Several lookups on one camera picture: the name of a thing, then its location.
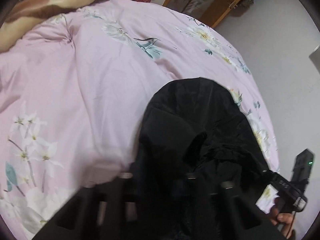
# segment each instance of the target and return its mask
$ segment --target person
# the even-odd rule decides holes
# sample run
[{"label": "person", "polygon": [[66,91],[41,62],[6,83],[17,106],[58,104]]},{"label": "person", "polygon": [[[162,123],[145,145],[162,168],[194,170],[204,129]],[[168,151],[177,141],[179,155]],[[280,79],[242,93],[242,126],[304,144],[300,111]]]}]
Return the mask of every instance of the person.
[{"label": "person", "polygon": [[270,213],[267,215],[274,226],[279,223],[284,223],[281,233],[287,239],[295,239],[295,231],[293,230],[294,215],[290,213],[279,213],[277,208],[279,198],[275,199],[275,205],[271,208]]}]

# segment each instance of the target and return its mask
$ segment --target cable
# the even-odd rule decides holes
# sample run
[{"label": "cable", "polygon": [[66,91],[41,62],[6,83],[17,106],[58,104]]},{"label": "cable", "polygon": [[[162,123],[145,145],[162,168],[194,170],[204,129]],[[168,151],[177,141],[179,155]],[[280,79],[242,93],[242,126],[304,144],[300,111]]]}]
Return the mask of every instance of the cable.
[{"label": "cable", "polygon": [[292,219],[292,222],[291,222],[289,231],[288,231],[287,235],[285,236],[285,238],[287,238],[287,239],[288,239],[288,235],[290,234],[290,231],[291,231],[291,229],[292,229],[292,226],[293,226],[293,223],[294,223],[294,218],[296,217],[296,211],[294,210],[294,211],[292,212],[292,214],[293,214],[293,219]]}]

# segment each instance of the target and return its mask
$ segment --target bed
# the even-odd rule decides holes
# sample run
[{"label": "bed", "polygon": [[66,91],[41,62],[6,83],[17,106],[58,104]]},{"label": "bed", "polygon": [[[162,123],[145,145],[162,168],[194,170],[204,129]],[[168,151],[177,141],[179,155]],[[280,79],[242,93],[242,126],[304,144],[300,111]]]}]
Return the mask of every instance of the bed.
[{"label": "bed", "polygon": [[[94,1],[22,15],[29,30],[0,54],[0,214],[17,240],[31,239],[81,185],[128,169],[146,105],[173,80],[227,88],[279,171],[267,108],[232,44],[156,4]],[[267,187],[259,207],[268,212],[275,194]]]}]

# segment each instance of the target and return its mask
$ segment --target black fabric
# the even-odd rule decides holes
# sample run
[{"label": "black fabric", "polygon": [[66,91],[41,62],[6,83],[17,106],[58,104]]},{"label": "black fabric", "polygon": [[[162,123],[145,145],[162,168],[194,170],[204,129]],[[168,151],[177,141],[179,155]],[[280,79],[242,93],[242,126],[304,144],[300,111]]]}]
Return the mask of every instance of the black fabric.
[{"label": "black fabric", "polygon": [[[267,185],[263,170],[268,165],[228,90],[204,78],[168,83],[146,108],[132,165],[139,185],[140,237],[191,239],[193,234],[198,239],[197,228],[203,231],[199,226],[205,223],[203,228],[211,227],[209,239],[218,239],[219,203],[208,208],[206,196],[233,181],[255,203]],[[190,173],[197,177],[188,189],[194,198],[181,200]]]}]

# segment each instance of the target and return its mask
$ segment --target hand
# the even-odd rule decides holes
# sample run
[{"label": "hand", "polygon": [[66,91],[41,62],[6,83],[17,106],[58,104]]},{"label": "hand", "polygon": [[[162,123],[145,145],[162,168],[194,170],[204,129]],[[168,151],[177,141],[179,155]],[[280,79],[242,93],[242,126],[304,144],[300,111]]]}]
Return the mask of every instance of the hand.
[{"label": "hand", "polygon": [[293,227],[291,224],[294,222],[293,221],[293,215],[290,213],[281,213],[279,214],[279,210],[277,208],[277,202],[279,198],[275,199],[275,205],[271,208],[270,213],[268,214],[268,217],[271,221],[271,223],[275,226],[279,222],[284,223],[284,226],[281,230],[281,233],[289,239],[292,235],[292,229]]}]

